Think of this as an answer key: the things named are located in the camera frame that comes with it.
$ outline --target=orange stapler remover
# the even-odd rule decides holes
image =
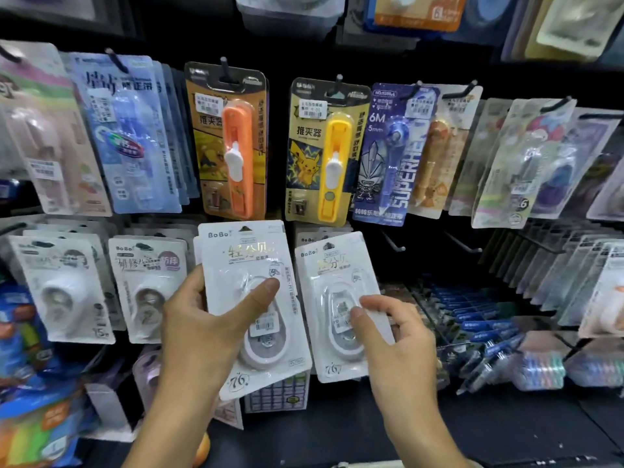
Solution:
[[[223,107],[222,120],[231,210],[240,218],[251,218],[254,214],[252,107],[245,101],[229,101]]]
[[[349,117],[334,114],[328,118],[318,199],[318,219],[325,223],[338,218],[352,139],[353,123]]]

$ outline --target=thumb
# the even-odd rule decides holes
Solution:
[[[280,282],[275,278],[265,280],[249,292],[236,307],[223,314],[223,321],[235,332],[245,333],[249,325],[267,311],[269,304],[275,299],[279,285]]]
[[[351,326],[355,331],[357,340],[364,345],[366,358],[374,360],[379,357],[387,346],[386,340],[383,339],[375,323],[362,307],[354,307],[351,309]]]

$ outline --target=yellow stapler remover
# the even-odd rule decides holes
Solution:
[[[325,129],[318,201],[318,219],[325,223],[333,223],[338,219],[352,142],[353,122],[350,117],[340,113],[332,114],[327,119]]]

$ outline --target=finger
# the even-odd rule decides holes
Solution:
[[[184,282],[180,284],[177,293],[180,294],[199,294],[205,287],[203,279],[203,266],[197,265],[190,274],[184,279]]]
[[[389,346],[381,336],[375,323],[362,307],[351,309],[351,326],[355,331],[357,341],[364,345],[366,358],[375,361],[382,358],[381,354]]]
[[[362,296],[360,303],[370,310],[378,310],[389,314],[401,328],[401,336],[417,334],[424,327],[418,312],[411,304],[401,302],[399,299],[388,296]]]
[[[249,325],[267,311],[269,304],[275,299],[275,295],[280,288],[279,285],[280,282],[275,278],[266,279],[249,292],[236,307],[223,314],[223,321],[226,322],[229,328],[244,333],[249,328]]]

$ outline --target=pikachu illustration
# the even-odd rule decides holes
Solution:
[[[290,145],[290,152],[297,158],[295,164],[299,167],[299,174],[297,175],[299,182],[310,187],[314,181],[314,174],[320,169],[318,165],[318,152],[314,157],[308,158],[294,141]]]

